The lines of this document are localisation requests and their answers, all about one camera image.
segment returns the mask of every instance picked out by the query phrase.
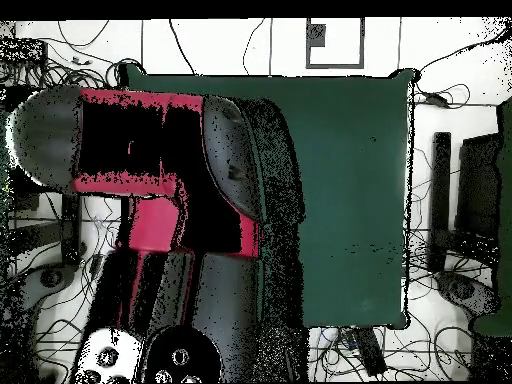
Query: green board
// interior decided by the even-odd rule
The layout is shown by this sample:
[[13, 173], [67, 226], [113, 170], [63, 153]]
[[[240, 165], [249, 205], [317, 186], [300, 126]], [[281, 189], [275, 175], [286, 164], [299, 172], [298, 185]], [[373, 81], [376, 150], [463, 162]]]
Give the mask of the green board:
[[512, 99], [498, 108], [498, 127], [503, 145], [497, 160], [501, 179], [498, 229], [500, 259], [494, 271], [494, 283], [501, 305], [496, 314], [478, 318], [473, 329], [485, 336], [512, 337]]
[[142, 75], [132, 90], [266, 98], [295, 145], [304, 325], [383, 325], [401, 311], [408, 88], [415, 77]]

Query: electronic equipment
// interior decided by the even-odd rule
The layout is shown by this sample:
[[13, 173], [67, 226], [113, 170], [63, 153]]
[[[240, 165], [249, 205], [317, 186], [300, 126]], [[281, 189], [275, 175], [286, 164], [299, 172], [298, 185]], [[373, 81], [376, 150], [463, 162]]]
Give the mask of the electronic equipment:
[[6, 137], [36, 184], [122, 197], [71, 382], [289, 381], [290, 367], [307, 381], [304, 206], [275, 105], [58, 86], [30, 95]]
[[464, 141], [455, 231], [449, 231], [450, 133], [434, 135], [428, 271], [444, 271], [448, 250], [491, 268], [497, 265], [499, 140], [498, 134], [492, 134]]

